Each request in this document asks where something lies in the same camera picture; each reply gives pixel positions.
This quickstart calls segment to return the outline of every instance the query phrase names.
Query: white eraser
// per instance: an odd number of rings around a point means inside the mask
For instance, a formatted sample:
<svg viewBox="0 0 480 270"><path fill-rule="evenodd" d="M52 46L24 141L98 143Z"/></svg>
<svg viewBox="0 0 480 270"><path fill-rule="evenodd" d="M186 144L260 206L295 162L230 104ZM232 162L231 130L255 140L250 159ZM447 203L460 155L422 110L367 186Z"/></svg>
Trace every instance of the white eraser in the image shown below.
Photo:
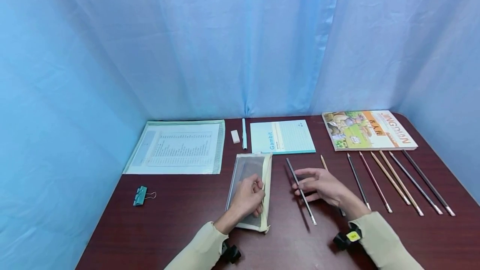
<svg viewBox="0 0 480 270"><path fill-rule="evenodd" d="M236 130L231 131L232 133L232 140L234 144L240 143L239 132Z"/></svg>

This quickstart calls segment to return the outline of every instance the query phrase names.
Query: sleeve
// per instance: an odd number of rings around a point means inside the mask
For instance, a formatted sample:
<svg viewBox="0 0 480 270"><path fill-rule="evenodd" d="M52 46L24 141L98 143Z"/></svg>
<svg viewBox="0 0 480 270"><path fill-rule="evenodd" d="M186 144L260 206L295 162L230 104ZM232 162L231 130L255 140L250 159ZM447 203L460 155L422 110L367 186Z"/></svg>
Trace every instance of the sleeve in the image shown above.
<svg viewBox="0 0 480 270"><path fill-rule="evenodd" d="M222 252L228 235L219 232L213 222L206 223L165 270L211 270Z"/></svg>
<svg viewBox="0 0 480 270"><path fill-rule="evenodd" d="M360 243L378 269L423 269L403 247L398 235L379 213L373 212L351 222L360 228Z"/></svg>

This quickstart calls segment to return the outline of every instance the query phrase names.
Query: white pen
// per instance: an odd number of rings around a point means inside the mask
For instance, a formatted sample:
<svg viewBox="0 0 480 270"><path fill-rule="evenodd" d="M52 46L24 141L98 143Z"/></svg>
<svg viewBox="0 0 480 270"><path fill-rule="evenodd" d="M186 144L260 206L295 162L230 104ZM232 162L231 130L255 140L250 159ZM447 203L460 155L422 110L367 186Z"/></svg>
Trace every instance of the white pen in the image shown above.
<svg viewBox="0 0 480 270"><path fill-rule="evenodd" d="M246 150L247 149L247 128L245 127L245 118L241 119L241 125L242 125L242 134L241 134L242 148Z"/></svg>

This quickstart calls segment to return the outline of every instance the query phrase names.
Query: blue curtain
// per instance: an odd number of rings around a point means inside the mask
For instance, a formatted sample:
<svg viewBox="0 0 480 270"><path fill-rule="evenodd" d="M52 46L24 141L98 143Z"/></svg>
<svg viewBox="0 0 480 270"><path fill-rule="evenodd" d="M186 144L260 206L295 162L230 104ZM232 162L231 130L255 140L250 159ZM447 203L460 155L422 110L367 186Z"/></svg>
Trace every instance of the blue curtain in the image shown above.
<svg viewBox="0 0 480 270"><path fill-rule="evenodd" d="M0 0L0 265L73 269L145 121L306 113L336 0Z"/></svg>
<svg viewBox="0 0 480 270"><path fill-rule="evenodd" d="M480 201L479 2L338 0L310 113L403 113Z"/></svg>
<svg viewBox="0 0 480 270"><path fill-rule="evenodd" d="M392 109L480 200L478 1L0 0L0 265L73 269L153 119Z"/></svg>

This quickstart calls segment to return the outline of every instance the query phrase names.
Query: notebook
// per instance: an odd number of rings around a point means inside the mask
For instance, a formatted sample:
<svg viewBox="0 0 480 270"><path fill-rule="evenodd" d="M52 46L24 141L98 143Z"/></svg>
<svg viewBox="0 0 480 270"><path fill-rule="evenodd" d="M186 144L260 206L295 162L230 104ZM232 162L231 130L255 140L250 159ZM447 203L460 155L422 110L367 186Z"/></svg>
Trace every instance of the notebook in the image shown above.
<svg viewBox="0 0 480 270"><path fill-rule="evenodd" d="M325 112L322 117L335 151L418 147L389 111Z"/></svg>
<svg viewBox="0 0 480 270"><path fill-rule="evenodd" d="M315 153L305 120L258 122L250 124L253 153Z"/></svg>

